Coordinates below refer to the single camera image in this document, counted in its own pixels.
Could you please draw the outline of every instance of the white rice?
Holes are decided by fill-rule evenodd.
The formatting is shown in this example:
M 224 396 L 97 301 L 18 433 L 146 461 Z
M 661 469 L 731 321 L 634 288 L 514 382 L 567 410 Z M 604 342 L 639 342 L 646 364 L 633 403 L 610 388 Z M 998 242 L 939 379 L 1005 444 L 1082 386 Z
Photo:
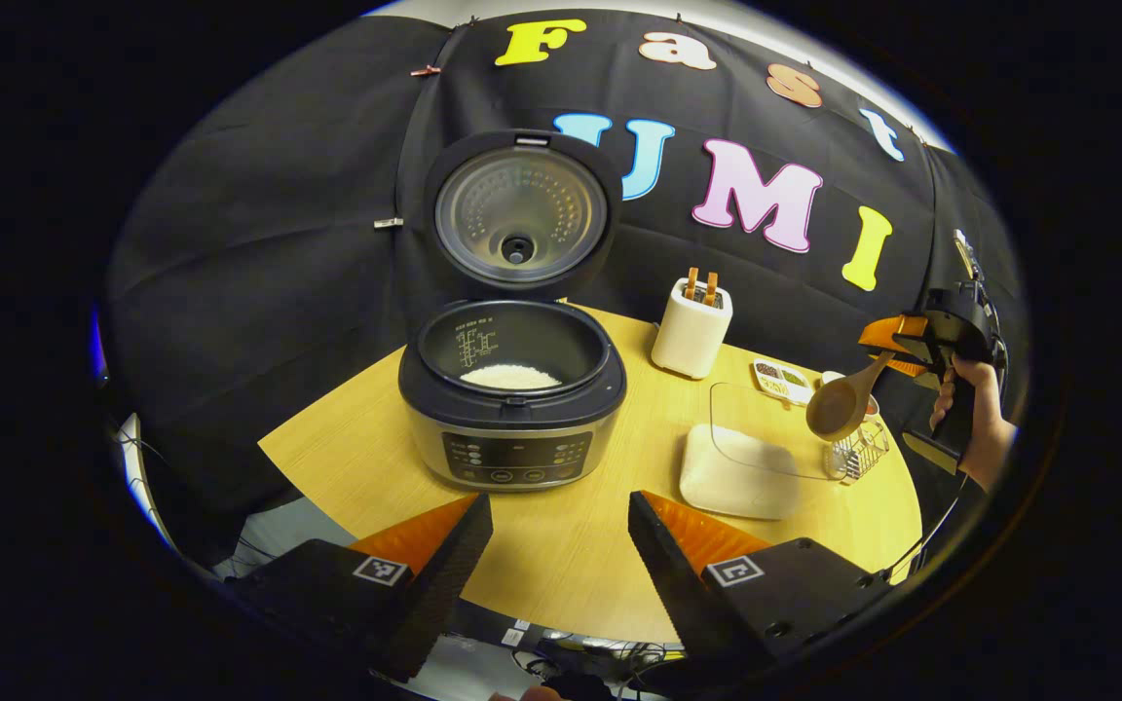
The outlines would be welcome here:
M 527 366 L 508 363 L 479 368 L 477 371 L 463 373 L 461 378 L 471 385 L 495 387 L 496 389 L 542 389 L 542 387 L 561 385 L 561 380 L 553 378 L 548 372 L 540 372 Z

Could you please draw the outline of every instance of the inner lid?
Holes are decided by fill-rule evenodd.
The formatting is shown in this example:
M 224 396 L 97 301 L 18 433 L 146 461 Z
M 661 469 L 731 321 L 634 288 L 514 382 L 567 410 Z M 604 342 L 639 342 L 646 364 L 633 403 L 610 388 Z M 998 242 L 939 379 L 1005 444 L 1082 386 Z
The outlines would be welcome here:
M 435 204 L 440 242 L 468 271 L 498 283 L 540 283 L 578 266 L 600 243 L 608 216 L 595 174 L 540 146 L 472 157 Z

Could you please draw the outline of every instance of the rice cooker lid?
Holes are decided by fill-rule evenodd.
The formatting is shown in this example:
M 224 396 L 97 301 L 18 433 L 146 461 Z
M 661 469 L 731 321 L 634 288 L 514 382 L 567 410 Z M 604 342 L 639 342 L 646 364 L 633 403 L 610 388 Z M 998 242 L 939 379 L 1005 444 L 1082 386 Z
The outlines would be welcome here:
M 562 133 L 505 129 L 445 148 L 427 174 L 429 240 L 456 298 L 558 298 L 595 277 L 623 187 L 610 160 Z

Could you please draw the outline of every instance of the rice cooker control panel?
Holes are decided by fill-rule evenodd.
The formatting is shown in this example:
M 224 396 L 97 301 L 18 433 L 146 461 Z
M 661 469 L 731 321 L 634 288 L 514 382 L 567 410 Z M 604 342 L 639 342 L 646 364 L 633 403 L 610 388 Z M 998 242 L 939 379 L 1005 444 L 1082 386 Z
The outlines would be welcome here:
M 444 454 L 454 479 L 468 483 L 564 482 L 582 474 L 591 432 L 558 439 L 487 439 L 444 432 Z

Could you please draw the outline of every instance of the rice cooker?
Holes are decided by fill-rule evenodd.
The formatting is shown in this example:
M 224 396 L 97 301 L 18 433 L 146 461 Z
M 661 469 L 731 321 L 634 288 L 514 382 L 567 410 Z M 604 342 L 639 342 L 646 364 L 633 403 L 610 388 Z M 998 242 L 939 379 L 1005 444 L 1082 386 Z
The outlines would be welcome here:
M 479 490 L 591 474 L 626 367 L 591 314 L 553 301 L 609 256 L 623 200 L 614 165 L 578 138 L 508 129 L 445 148 L 424 194 L 427 252 L 451 271 L 441 284 L 454 301 L 410 339 L 397 376 L 423 461 Z M 480 369 L 543 372 L 551 385 L 473 381 Z

